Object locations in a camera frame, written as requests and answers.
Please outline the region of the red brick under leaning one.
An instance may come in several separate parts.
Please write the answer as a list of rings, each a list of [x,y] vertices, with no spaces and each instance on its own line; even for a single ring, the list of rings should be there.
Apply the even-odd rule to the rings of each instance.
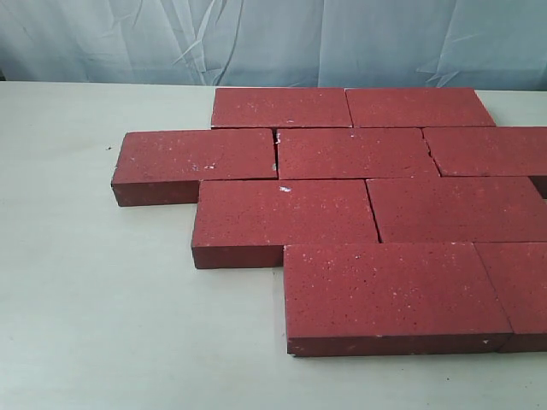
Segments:
[[[546,240],[546,203],[526,177],[370,179],[384,243]]]

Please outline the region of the red brick with silver chip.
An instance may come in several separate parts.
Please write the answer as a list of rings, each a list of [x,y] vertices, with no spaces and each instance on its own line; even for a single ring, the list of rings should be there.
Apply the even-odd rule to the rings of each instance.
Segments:
[[[210,180],[276,179],[267,128],[129,132],[111,187],[121,207],[195,203]]]

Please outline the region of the pale blue backdrop cloth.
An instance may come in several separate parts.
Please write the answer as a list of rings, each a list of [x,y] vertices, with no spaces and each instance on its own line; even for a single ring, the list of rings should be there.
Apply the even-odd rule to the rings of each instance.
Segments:
[[[546,87],[543,1],[4,1],[8,80]]]

